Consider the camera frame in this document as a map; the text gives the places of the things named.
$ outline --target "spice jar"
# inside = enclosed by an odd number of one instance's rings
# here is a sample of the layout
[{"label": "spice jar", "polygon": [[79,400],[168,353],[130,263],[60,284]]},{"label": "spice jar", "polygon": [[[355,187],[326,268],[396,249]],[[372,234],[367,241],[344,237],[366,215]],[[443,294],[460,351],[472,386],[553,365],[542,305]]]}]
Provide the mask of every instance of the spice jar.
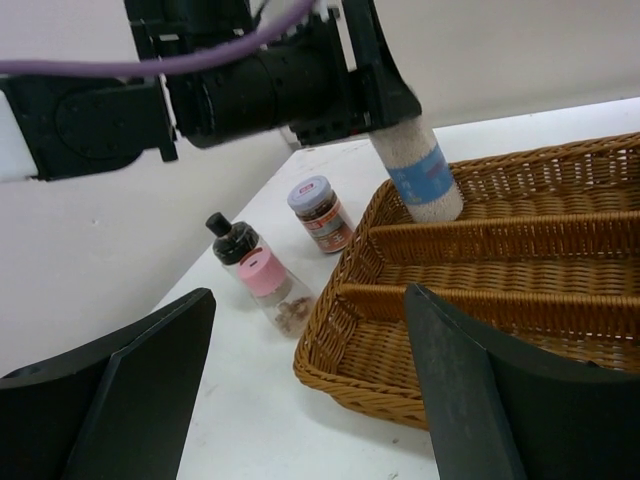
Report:
[{"label": "spice jar", "polygon": [[325,177],[311,177],[297,185],[287,203],[320,250],[333,253],[347,246],[353,224]]},{"label": "spice jar", "polygon": [[315,298],[268,247],[258,247],[240,261],[238,278],[283,335],[290,338],[302,335]]},{"label": "spice jar", "polygon": [[213,254],[233,276],[237,274],[240,260],[254,249],[267,246],[251,225],[246,222],[232,224],[220,212],[211,215],[206,225],[216,236]]}]

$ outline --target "white table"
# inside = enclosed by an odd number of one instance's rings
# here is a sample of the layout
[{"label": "white table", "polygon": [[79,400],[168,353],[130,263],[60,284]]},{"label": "white table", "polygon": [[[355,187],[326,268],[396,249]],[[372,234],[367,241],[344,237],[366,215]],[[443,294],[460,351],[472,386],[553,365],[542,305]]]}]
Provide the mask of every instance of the white table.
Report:
[{"label": "white table", "polygon": [[[640,131],[640,99],[441,128],[451,162]],[[283,262],[320,293],[338,261],[316,248],[286,204],[290,189],[325,175],[355,221],[387,178],[368,140],[298,151],[244,208]],[[302,386],[296,343],[279,337],[208,249],[161,305],[197,287],[218,309],[179,479],[437,479],[429,434],[345,410]]]}]

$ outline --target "white wall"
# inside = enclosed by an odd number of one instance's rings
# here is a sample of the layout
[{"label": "white wall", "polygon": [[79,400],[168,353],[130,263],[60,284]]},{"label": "white wall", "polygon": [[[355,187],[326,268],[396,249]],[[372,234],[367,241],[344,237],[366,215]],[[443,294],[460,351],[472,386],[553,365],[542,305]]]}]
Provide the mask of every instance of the white wall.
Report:
[{"label": "white wall", "polygon": [[640,96],[638,0],[375,3],[434,126]]},{"label": "white wall", "polygon": [[[136,59],[123,2],[3,0],[0,58],[36,56]],[[0,376],[146,315],[209,245],[208,215],[234,216],[290,153],[276,132],[180,142],[173,164],[0,184]]]}]

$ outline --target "basket compartment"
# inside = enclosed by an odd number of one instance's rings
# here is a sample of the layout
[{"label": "basket compartment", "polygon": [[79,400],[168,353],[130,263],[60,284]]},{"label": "basket compartment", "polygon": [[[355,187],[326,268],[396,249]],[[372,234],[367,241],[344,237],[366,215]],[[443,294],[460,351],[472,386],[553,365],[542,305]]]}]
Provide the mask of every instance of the basket compartment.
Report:
[{"label": "basket compartment", "polygon": [[[552,353],[640,373],[639,300],[576,296],[567,302],[549,295],[436,293],[478,320]],[[332,314],[318,332],[324,371],[332,372],[326,391],[345,408],[427,428],[403,296],[402,287],[339,288]]]},{"label": "basket compartment", "polygon": [[[459,220],[640,210],[640,135],[574,142],[460,162],[451,171],[465,202]],[[385,225],[412,223],[385,183]]]},{"label": "basket compartment", "polygon": [[376,276],[430,288],[640,295],[640,213],[373,227]]}]

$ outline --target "purple cable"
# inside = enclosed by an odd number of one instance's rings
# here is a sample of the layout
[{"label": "purple cable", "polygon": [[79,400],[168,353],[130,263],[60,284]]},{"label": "purple cable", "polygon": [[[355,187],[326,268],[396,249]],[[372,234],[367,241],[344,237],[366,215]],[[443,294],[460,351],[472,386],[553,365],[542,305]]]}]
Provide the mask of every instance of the purple cable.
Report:
[{"label": "purple cable", "polygon": [[58,77],[151,77],[180,75],[218,67],[251,55],[300,23],[316,0],[298,0],[284,15],[263,29],[232,42],[189,55],[141,62],[64,62],[50,60],[0,60],[0,75],[53,75]]}]

